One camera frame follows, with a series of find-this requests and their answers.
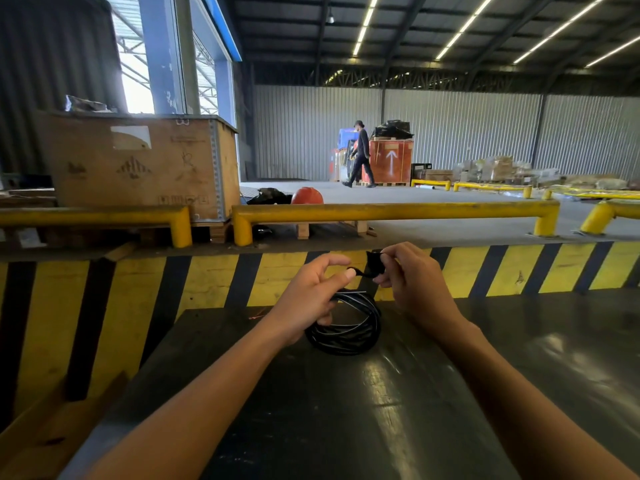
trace cable coil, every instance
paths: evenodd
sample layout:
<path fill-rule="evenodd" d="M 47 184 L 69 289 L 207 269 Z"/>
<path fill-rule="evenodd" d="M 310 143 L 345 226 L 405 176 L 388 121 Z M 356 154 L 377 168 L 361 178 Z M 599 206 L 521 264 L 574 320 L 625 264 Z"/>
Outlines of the cable coil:
<path fill-rule="evenodd" d="M 332 297 L 363 313 L 366 318 L 357 324 L 329 326 L 313 323 L 305 334 L 311 345 L 331 355 L 357 355 L 372 348 L 380 337 L 380 309 L 366 291 L 342 289 Z"/>

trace hand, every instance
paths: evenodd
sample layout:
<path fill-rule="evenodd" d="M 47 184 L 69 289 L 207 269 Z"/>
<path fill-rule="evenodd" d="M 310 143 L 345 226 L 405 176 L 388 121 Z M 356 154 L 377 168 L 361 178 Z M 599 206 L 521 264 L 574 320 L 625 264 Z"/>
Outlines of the hand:
<path fill-rule="evenodd" d="M 331 278 L 325 278 L 324 273 L 328 266 L 349 264 L 351 260 L 347 256 L 323 254 L 302 266 L 261 323 L 275 330 L 286 344 L 295 343 L 315 321 L 331 325 L 335 302 L 329 300 L 355 278 L 356 272 L 347 269 Z"/>
<path fill-rule="evenodd" d="M 410 242 L 383 249 L 380 259 L 385 272 L 374 282 L 382 288 L 393 288 L 396 305 L 433 338 L 469 324 L 453 301 L 435 259 Z"/>

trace steel column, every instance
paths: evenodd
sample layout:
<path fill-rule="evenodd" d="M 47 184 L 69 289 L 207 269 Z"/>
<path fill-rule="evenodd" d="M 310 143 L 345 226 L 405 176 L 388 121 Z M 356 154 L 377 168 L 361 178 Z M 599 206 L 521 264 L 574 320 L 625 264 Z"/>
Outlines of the steel column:
<path fill-rule="evenodd" d="M 189 0 L 138 0 L 157 114 L 199 114 Z"/>

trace yellow safety barrier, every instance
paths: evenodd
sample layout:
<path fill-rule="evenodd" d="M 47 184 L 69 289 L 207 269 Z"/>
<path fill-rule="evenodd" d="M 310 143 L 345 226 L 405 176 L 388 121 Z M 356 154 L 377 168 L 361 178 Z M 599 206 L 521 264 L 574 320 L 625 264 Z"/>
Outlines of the yellow safety barrier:
<path fill-rule="evenodd" d="M 420 180 L 418 178 L 414 179 L 411 181 L 411 186 L 415 187 L 416 185 L 435 185 L 435 186 L 444 186 L 444 190 L 446 190 L 447 192 L 450 190 L 451 188 L 451 182 L 448 180 Z"/>
<path fill-rule="evenodd" d="M 457 192 L 460 187 L 466 189 L 495 190 L 495 191 L 516 191 L 522 192 L 524 198 L 531 198 L 533 187 L 531 185 L 501 185 L 501 184 L 474 184 L 471 182 L 456 182 L 453 184 L 453 192 Z"/>
<path fill-rule="evenodd" d="M 183 206 L 0 209 L 0 228 L 145 224 L 169 224 L 176 248 L 192 244 L 189 208 Z"/>
<path fill-rule="evenodd" d="M 600 202 L 580 226 L 580 232 L 585 234 L 603 234 L 604 229 L 616 217 L 640 219 L 640 203 L 625 201 Z"/>
<path fill-rule="evenodd" d="M 542 200 L 551 200 L 553 194 L 571 195 L 580 198 L 615 198 L 622 200 L 640 200 L 636 190 L 591 190 L 565 185 L 551 185 L 542 195 Z"/>
<path fill-rule="evenodd" d="M 332 203 L 323 205 L 234 205 L 232 223 L 238 246 L 252 243 L 258 223 L 395 221 L 407 219 L 476 219 L 537 217 L 533 235 L 555 235 L 560 203 L 556 201 L 446 203 Z"/>

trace man walking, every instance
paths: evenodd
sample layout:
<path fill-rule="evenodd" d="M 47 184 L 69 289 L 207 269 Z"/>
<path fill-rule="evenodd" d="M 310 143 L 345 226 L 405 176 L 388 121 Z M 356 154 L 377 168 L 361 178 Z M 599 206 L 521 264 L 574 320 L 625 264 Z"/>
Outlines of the man walking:
<path fill-rule="evenodd" d="M 375 180 L 373 179 L 373 172 L 371 171 L 371 165 L 369 165 L 369 137 L 367 136 L 367 131 L 364 129 L 364 123 L 361 120 L 357 120 L 355 124 L 355 128 L 358 131 L 358 147 L 353 151 L 351 156 L 353 156 L 356 152 L 358 156 L 356 156 L 356 161 L 353 163 L 353 169 L 351 170 L 351 177 L 348 182 L 343 182 L 342 184 L 350 187 L 353 185 L 353 181 L 356 179 L 356 175 L 359 170 L 364 167 L 364 170 L 367 172 L 369 176 L 370 187 L 377 187 Z"/>

